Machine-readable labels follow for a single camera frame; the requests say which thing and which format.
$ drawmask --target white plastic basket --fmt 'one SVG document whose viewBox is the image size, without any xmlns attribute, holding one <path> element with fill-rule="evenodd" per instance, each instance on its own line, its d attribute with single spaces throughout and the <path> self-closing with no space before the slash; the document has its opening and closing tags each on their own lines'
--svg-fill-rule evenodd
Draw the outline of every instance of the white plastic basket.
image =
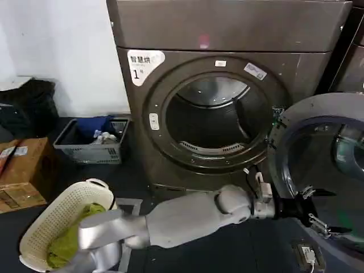
<svg viewBox="0 0 364 273">
<path fill-rule="evenodd" d="M 109 209 L 114 195 L 99 179 L 87 179 L 68 187 L 35 220 L 23 236 L 20 261 L 37 272 L 52 271 L 47 264 L 47 248 L 81 214 L 86 205 L 96 202 Z"/>
</svg>

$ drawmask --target dark floor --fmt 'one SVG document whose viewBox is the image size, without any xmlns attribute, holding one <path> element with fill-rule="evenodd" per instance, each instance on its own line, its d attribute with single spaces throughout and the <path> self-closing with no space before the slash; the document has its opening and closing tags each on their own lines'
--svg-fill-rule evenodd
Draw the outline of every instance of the dark floor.
<svg viewBox="0 0 364 273">
<path fill-rule="evenodd" d="M 65 125 L 63 120 L 54 135 Z M 148 180 L 139 161 L 137 149 L 120 166 L 78 166 L 62 159 L 61 172 L 53 197 L 67 186 L 96 177 L 106 181 L 116 197 L 143 199 L 141 213 L 147 213 L 158 203 L 148 190 Z M 32 270 L 18 260 L 18 244 L 22 234 L 46 206 L 19 210 L 0 215 L 0 242 L 2 268 L 25 273 Z M 220 229 L 213 235 L 173 249 L 149 247 L 134 250 L 129 264 L 130 273 L 170 272 L 301 272 L 292 244 L 310 241 L 293 220 L 249 221 Z M 329 253 L 324 252 L 326 272 L 357 273 Z"/>
</svg>

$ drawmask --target white robotic arm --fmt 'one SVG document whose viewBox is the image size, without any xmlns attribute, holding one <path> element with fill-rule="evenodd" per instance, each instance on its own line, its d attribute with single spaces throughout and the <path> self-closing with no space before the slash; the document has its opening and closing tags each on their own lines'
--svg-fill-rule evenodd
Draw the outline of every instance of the white robotic arm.
<svg viewBox="0 0 364 273">
<path fill-rule="evenodd" d="M 162 202 L 146 216 L 111 210 L 80 223 L 79 247 L 95 249 L 122 239 L 134 249 L 149 245 L 175 247 L 212 234 L 222 226 L 246 221 L 251 216 L 251 205 L 245 191 L 227 185 L 216 192 L 196 192 Z"/>
<path fill-rule="evenodd" d="M 215 192 L 196 192 L 162 202 L 146 216 L 132 216 L 119 209 L 90 216 L 78 229 L 78 253 L 66 267 L 55 272 L 106 271 L 121 258 L 118 243 L 121 240 L 132 249 L 170 248 L 249 218 L 295 217 L 326 237 L 334 230 L 346 232 L 342 228 L 328 227 L 317 218 L 311 196 L 332 193 L 307 187 L 294 199 L 283 199 L 272 194 L 270 184 L 263 181 L 260 172 L 255 179 L 259 185 L 256 199 L 250 198 L 240 187 L 227 185 Z"/>
</svg>

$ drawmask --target green cloth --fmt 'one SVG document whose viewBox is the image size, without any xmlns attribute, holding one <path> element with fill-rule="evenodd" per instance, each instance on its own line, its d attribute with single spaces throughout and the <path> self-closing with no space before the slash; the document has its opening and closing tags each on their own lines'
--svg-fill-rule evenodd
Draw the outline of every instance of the green cloth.
<svg viewBox="0 0 364 273">
<path fill-rule="evenodd" d="M 78 249 L 77 233 L 79 223 L 96 213 L 105 212 L 105 208 L 99 204 L 87 205 L 78 219 L 60 237 L 55 239 L 48 247 L 47 263 L 52 268 L 61 268 L 76 254 Z"/>
</svg>

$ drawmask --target washing machine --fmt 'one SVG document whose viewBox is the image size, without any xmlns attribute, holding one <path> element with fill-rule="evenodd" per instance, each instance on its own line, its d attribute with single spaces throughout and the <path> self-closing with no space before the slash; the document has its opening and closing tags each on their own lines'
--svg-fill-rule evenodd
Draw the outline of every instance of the washing machine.
<svg viewBox="0 0 364 273">
<path fill-rule="evenodd" d="M 107 1 L 135 137 L 154 189 L 236 184 L 314 94 L 346 1 Z"/>
<path fill-rule="evenodd" d="M 318 85 L 318 93 L 364 91 L 364 2 L 354 0 L 332 57 Z"/>
</svg>

